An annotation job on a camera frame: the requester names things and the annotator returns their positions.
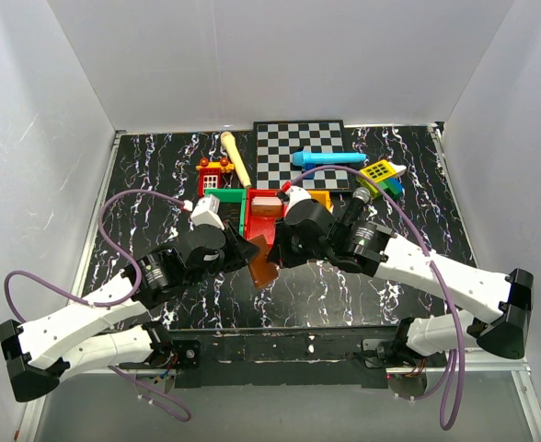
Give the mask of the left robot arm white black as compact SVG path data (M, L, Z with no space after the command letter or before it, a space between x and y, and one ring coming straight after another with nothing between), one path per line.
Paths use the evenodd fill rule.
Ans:
M38 320L2 322L0 345L16 401L33 401L68 378L105 366L165 366L172 347L162 328L107 329L168 302L209 275L248 266L259 252L230 223L222 228L200 225L64 308Z

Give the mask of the brown leather card holder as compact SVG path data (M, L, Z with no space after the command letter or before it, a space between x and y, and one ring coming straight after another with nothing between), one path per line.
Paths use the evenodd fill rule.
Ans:
M275 263L268 261L271 249L263 235L251 239L250 242L259 247L259 253L248 265L248 269L254 286L262 289L279 277L279 269Z

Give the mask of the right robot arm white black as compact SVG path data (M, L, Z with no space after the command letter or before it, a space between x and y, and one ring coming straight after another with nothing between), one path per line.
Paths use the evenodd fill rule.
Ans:
M295 204L275 223L268 260L282 268L326 261L345 273L409 285L443 299L447 314L400 322L384 354L403 366L460 345L505 359L524 357L534 298L530 272L488 272L425 253L390 228L363 220L356 204L341 218L313 199Z

